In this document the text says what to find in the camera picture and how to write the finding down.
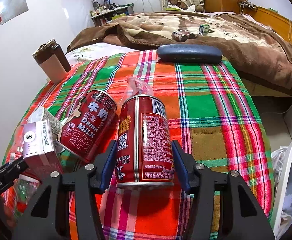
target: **small can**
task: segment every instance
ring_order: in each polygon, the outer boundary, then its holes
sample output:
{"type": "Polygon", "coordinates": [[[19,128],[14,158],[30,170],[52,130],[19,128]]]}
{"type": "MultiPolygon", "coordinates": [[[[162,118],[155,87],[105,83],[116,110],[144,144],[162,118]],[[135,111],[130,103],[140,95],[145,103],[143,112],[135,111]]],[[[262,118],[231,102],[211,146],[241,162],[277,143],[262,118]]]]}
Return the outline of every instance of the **small can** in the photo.
{"type": "Polygon", "coordinates": [[[175,40],[175,41],[180,41],[180,42],[185,42],[188,37],[181,33],[181,32],[173,32],[172,33],[172,38],[175,40]]]}
{"type": "Polygon", "coordinates": [[[174,162],[164,104],[149,95],[128,98],[120,114],[117,187],[172,186],[174,162]]]}
{"type": "Polygon", "coordinates": [[[187,30],[179,30],[179,32],[180,32],[181,34],[186,35],[188,39],[195,39],[195,38],[196,38],[196,36],[195,36],[194,33],[191,33],[191,32],[189,32],[189,31],[187,31],[187,30]]]}
{"type": "Polygon", "coordinates": [[[99,89],[90,91],[62,126],[56,143],[88,163],[116,110],[116,102],[106,92],[99,89]]]}

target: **teddy bear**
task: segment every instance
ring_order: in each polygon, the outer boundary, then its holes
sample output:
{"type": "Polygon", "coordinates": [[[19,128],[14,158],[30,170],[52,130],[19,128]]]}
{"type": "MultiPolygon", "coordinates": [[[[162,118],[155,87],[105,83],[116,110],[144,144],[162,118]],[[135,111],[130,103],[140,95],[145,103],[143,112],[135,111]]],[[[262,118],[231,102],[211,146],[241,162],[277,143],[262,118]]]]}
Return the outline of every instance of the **teddy bear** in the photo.
{"type": "Polygon", "coordinates": [[[204,7],[201,5],[196,5],[195,12],[204,12],[204,7]]]}
{"type": "Polygon", "coordinates": [[[179,8],[182,8],[183,10],[187,10],[188,6],[186,3],[184,3],[182,0],[168,0],[172,5],[177,5],[179,8]]]}

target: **metal can rim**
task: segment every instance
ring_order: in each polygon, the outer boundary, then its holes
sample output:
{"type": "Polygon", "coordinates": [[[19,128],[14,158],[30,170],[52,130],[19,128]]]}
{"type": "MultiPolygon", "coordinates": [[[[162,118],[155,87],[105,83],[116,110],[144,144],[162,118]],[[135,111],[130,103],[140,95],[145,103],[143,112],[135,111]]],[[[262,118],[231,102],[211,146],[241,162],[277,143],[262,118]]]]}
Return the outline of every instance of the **metal can rim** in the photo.
{"type": "Polygon", "coordinates": [[[138,98],[138,97],[150,97],[150,98],[156,99],[159,102],[161,102],[163,104],[164,108],[166,109],[164,103],[159,98],[157,98],[155,96],[151,96],[151,95],[136,95],[136,96],[132,96],[130,98],[127,98],[122,105],[124,105],[125,103],[127,103],[129,100],[134,99],[134,98],[138,98]]]}
{"type": "Polygon", "coordinates": [[[117,110],[117,103],[116,103],[116,101],[115,101],[114,98],[113,98],[111,95],[109,95],[107,92],[105,92],[105,91],[103,91],[103,90],[101,90],[101,89],[97,89],[97,88],[94,88],[94,89],[90,90],[89,93],[90,93],[91,91],[99,91],[99,92],[105,93],[107,96],[109,96],[109,97],[111,98],[111,100],[114,101],[115,106],[116,106],[116,110],[117,110]]]}
{"type": "Polygon", "coordinates": [[[174,186],[173,181],[142,181],[142,182],[122,182],[117,183],[118,188],[121,187],[149,187],[149,186],[174,186]]]}
{"type": "Polygon", "coordinates": [[[73,155],[76,155],[76,157],[78,157],[81,161],[85,162],[85,163],[89,163],[85,158],[81,157],[80,155],[74,153],[72,150],[70,150],[68,147],[66,147],[65,145],[63,145],[61,142],[59,142],[58,140],[54,141],[56,144],[58,144],[60,147],[64,148],[65,150],[67,150],[68,152],[70,152],[73,155]]]}

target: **plaid blanket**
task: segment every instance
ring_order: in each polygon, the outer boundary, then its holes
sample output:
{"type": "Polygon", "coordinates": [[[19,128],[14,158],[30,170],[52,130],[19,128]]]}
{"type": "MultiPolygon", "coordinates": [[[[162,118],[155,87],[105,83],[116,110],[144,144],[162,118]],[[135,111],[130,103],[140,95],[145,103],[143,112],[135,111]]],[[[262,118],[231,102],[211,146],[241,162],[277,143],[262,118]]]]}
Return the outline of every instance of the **plaid blanket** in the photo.
{"type": "MultiPolygon", "coordinates": [[[[155,96],[166,106],[171,139],[177,139],[185,152],[214,171],[238,170],[250,186],[267,216],[273,206],[273,170],[270,145],[250,95],[232,65],[223,58],[218,65],[157,62],[156,50],[116,54],[73,66],[66,80],[48,83],[33,100],[27,118],[44,106],[58,119],[70,114],[73,103],[89,90],[102,89],[119,101],[129,76],[152,86],[155,96]]],[[[117,138],[118,119],[100,147],[117,138]]],[[[4,162],[9,160],[10,147],[4,162]]],[[[68,153],[63,165],[78,166],[68,153]]],[[[116,188],[115,176],[102,196],[97,196],[100,219],[106,239],[181,239],[192,195],[175,186],[152,191],[116,188]]],[[[14,208],[13,190],[4,194],[14,208]]],[[[219,192],[215,192],[211,239],[217,237],[219,192]]],[[[70,197],[72,239],[77,239],[75,198],[70,197]]]]}

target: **qr code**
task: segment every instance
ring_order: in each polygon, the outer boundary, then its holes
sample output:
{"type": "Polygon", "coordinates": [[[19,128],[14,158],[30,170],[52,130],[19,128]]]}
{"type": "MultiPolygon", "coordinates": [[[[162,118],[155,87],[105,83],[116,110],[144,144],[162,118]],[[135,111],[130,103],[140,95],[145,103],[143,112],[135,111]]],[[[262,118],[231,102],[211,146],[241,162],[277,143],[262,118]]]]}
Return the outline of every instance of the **qr code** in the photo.
{"type": "Polygon", "coordinates": [[[121,136],[119,136],[118,139],[118,151],[120,151],[121,149],[127,148],[127,133],[122,134],[121,136]]]}

